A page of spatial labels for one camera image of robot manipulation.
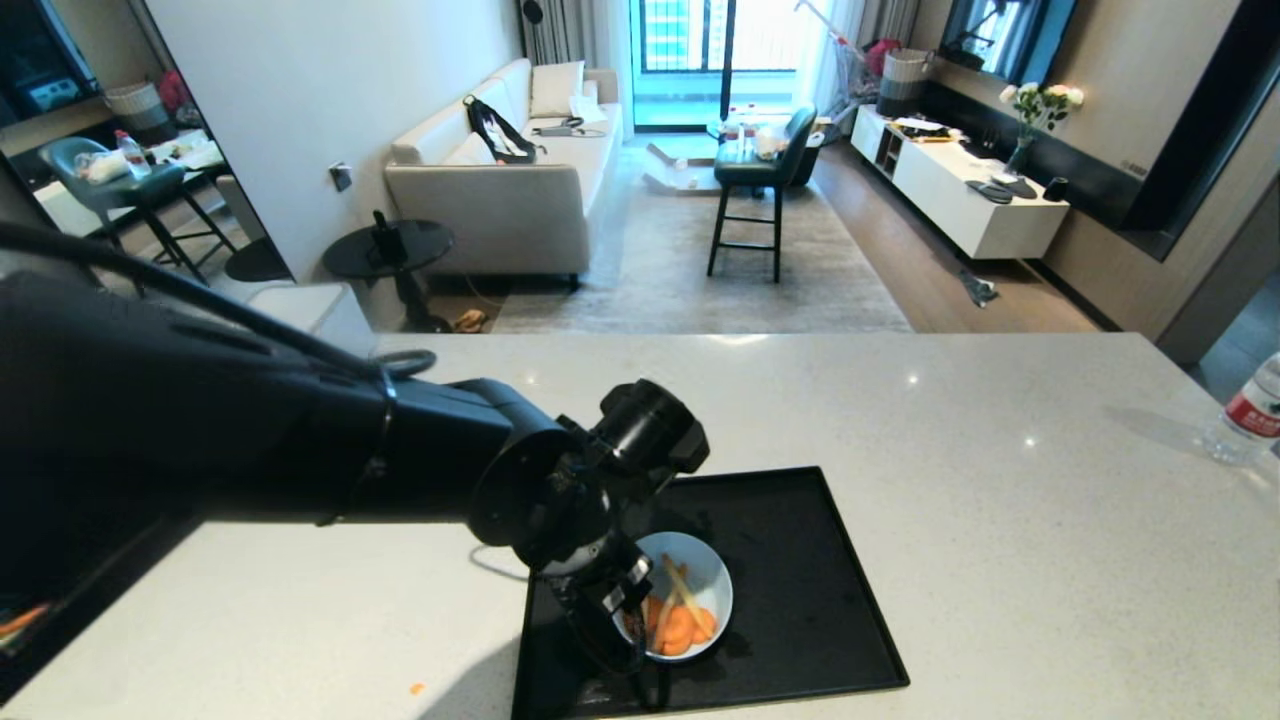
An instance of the white bowl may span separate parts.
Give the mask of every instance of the white bowl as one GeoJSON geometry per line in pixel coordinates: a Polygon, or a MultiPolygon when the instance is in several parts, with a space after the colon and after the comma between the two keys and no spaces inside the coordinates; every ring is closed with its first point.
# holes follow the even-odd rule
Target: white bowl
{"type": "MultiPolygon", "coordinates": [[[[691,646],[684,655],[660,655],[652,650],[646,655],[658,662],[681,662],[696,657],[704,650],[716,644],[724,626],[728,625],[730,614],[733,611],[733,583],[728,579],[728,569],[724,561],[712,550],[709,544],[685,533],[654,533],[636,541],[640,550],[653,560],[654,569],[649,573],[649,582],[653,583],[652,593],[666,602],[671,592],[671,578],[662,568],[662,553],[671,556],[671,560],[680,565],[689,565],[689,574],[685,583],[694,593],[698,605],[705,607],[716,616],[716,634],[704,643],[691,646]]],[[[617,626],[622,637],[631,639],[622,629],[622,614],[613,615],[613,625],[617,626]]]]}

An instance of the dark green bar stool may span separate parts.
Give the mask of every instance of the dark green bar stool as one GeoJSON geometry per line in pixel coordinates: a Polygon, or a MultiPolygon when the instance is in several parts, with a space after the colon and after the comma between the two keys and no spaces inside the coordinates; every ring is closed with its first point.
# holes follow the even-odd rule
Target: dark green bar stool
{"type": "Polygon", "coordinates": [[[755,149],[748,143],[746,150],[740,149],[737,142],[721,145],[716,155],[716,181],[721,183],[721,206],[716,214],[716,236],[712,238],[712,256],[707,263],[707,277],[716,269],[716,251],[721,247],[737,247],[742,250],[764,250],[773,252],[773,282],[781,279],[782,273],[782,190],[791,184],[791,179],[800,168],[804,156],[805,142],[813,132],[813,123],[818,118],[818,111],[813,104],[801,105],[791,115],[787,123],[787,149],[772,160],[762,160],[755,156],[755,149]],[[728,193],[735,187],[772,187],[773,188],[773,219],[742,218],[739,215],[726,215],[728,206],[728,193]],[[750,242],[721,242],[721,231],[724,229],[724,220],[739,220],[744,223],[763,223],[773,225],[773,245],[756,245],[750,242]]]}
{"type": "Polygon", "coordinates": [[[191,270],[191,274],[196,279],[207,284],[205,275],[200,273],[200,265],[214,252],[218,252],[219,246],[236,252],[236,246],[227,240],[223,231],[218,229],[218,225],[205,213],[205,209],[200,206],[200,202],[196,202],[196,199],[187,192],[187,187],[182,182],[187,169],[182,165],[154,165],[151,174],[142,178],[127,174],[102,184],[92,184],[76,172],[76,156],[81,152],[108,152],[108,149],[88,138],[64,137],[41,147],[40,159],[54,170],[54,174],[67,186],[67,191],[72,193],[72,197],[97,214],[97,218],[102,222],[102,228],[116,250],[124,251],[120,245],[120,236],[115,232],[115,224],[108,217],[106,211],[118,208],[137,208],[138,214],[142,215],[142,220],[156,234],[160,246],[164,247],[163,252],[152,258],[156,263],[180,264],[191,270]],[[156,210],[179,197],[186,200],[191,205],[191,209],[196,211],[196,215],[209,225],[207,231],[174,236],[164,227],[164,223],[156,217],[156,210]],[[210,234],[218,236],[218,245],[206,252],[204,258],[192,263],[178,241],[210,234]]]}

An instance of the black tray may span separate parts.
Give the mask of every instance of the black tray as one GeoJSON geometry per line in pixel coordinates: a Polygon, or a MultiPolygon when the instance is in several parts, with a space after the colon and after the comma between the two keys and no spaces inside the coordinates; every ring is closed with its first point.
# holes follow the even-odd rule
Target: black tray
{"type": "MultiPolygon", "coordinates": [[[[716,646],[660,665],[669,682],[663,710],[909,684],[819,468],[677,480],[634,509],[623,529],[635,538],[662,530],[701,538],[733,582],[732,616],[716,646]]],[[[586,657],[550,591],[530,582],[511,716],[650,712],[632,688],[586,657]]]]}

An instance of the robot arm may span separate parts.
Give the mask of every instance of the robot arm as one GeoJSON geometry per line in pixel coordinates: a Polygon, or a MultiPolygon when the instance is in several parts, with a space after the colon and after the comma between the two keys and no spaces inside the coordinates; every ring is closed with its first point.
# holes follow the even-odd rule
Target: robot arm
{"type": "Polygon", "coordinates": [[[643,656],[609,623],[648,593],[652,568],[618,515],[708,455],[701,425],[663,388],[616,387],[585,429],[494,380],[396,378],[81,241],[0,225],[3,245],[90,255],[257,331],[36,274],[0,281],[0,337],[18,340],[0,343],[12,478],[218,519],[466,521],[550,583],[588,644],[605,646],[598,657],[643,656]]]}

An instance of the backpack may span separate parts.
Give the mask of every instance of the backpack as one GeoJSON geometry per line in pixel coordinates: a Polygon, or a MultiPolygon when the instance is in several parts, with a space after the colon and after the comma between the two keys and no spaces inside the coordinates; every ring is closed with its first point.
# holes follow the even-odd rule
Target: backpack
{"type": "Polygon", "coordinates": [[[481,102],[475,95],[463,97],[462,104],[467,108],[471,131],[489,146],[494,160],[508,165],[538,163],[538,149],[541,146],[525,140],[497,110],[481,102]]]}

